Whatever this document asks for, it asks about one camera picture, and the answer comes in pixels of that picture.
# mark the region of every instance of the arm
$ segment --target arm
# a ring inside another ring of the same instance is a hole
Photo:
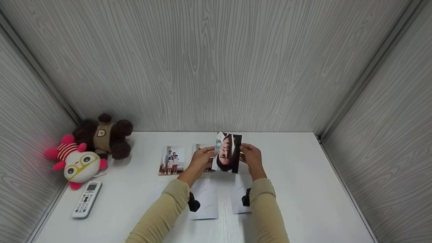
[[[257,243],[289,243],[271,181],[267,178],[255,180],[250,198]]]
[[[257,243],[289,243],[273,185],[262,165],[261,151],[251,144],[241,144],[240,149],[254,181],[249,197]]]
[[[161,243],[189,201],[189,192],[203,174],[214,147],[197,150],[187,169],[172,180],[129,233],[126,243]]]
[[[126,243],[160,243],[186,207],[191,189],[172,180],[156,202],[146,211],[126,239]]]

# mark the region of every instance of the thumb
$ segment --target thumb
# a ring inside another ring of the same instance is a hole
[[[210,152],[207,152],[207,153],[206,153],[206,156],[207,156],[208,158],[214,157],[215,155],[216,155],[216,151],[210,151]]]
[[[244,154],[246,154],[247,152],[249,152],[249,149],[247,149],[244,146],[240,146],[240,151],[243,152]]]

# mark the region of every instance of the family photo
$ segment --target family photo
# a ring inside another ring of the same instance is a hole
[[[216,136],[216,156],[212,169],[238,173],[240,161],[241,135],[219,132]]]
[[[159,166],[159,175],[169,176],[182,173],[185,169],[185,153],[186,149],[184,147],[164,147]]]
[[[205,147],[211,147],[214,146],[214,144],[195,144],[194,145],[194,152],[205,148]],[[209,160],[207,161],[207,167],[204,169],[204,172],[211,172],[212,170],[212,164],[213,164],[213,158],[209,158]]]

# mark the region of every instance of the stuffed animal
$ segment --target stuffed animal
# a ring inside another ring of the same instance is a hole
[[[54,165],[53,169],[64,169],[64,177],[70,181],[69,187],[72,190],[80,189],[83,182],[108,165],[107,160],[101,159],[96,153],[90,151],[72,151],[66,157],[65,163],[59,163]]]
[[[53,170],[64,169],[64,176],[70,181],[69,187],[73,190],[81,188],[83,182],[108,165],[106,159],[101,159],[94,152],[85,152],[86,148],[85,143],[77,145],[74,136],[67,134],[58,147],[50,148],[44,154],[46,158],[59,160]]]
[[[93,119],[83,120],[73,131],[77,142],[86,143],[87,151],[94,151],[102,159],[107,159],[111,153],[112,158],[121,160],[127,158],[131,147],[126,142],[130,136],[133,125],[128,120],[119,120],[111,123],[111,116],[102,113],[98,121]]]

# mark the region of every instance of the remote control display screen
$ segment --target remote control display screen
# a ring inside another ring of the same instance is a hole
[[[96,189],[96,184],[92,184],[92,185],[89,185],[89,187],[87,187],[87,190],[94,190],[94,189]]]

